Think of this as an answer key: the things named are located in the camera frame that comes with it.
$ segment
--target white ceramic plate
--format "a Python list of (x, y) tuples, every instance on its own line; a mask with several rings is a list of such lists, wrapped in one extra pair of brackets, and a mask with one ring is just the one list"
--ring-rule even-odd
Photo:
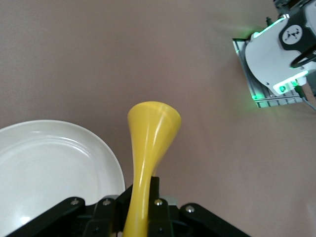
[(124, 190), (115, 155), (83, 127), (36, 120), (0, 129), (0, 236), (66, 198), (90, 205)]

